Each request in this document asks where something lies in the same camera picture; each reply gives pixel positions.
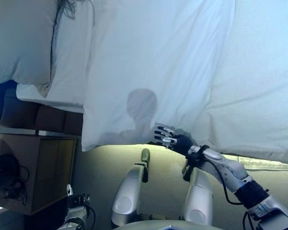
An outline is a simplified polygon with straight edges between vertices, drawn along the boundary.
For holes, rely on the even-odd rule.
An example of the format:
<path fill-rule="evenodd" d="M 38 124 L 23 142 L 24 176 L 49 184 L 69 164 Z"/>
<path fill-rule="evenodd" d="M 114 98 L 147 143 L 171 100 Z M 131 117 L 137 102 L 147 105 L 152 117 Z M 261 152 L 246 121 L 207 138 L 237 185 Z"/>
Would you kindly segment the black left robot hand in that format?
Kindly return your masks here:
<path fill-rule="evenodd" d="M 90 195 L 89 194 L 75 195 L 73 193 L 73 189 L 72 189 L 72 186 L 70 184 L 67 184 L 66 191 L 67 191 L 67 208 L 89 206 L 89 204 L 90 204 Z"/>

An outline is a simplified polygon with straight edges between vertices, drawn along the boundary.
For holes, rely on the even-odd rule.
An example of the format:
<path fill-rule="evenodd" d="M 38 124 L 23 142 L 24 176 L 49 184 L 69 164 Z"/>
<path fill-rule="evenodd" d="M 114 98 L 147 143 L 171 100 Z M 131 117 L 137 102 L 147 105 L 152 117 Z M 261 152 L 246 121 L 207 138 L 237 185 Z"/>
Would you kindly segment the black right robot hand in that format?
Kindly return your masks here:
<path fill-rule="evenodd" d="M 170 149 L 180 155 L 186 156 L 193 146 L 192 140 L 172 127 L 158 124 L 153 129 L 153 142 L 159 146 Z"/>

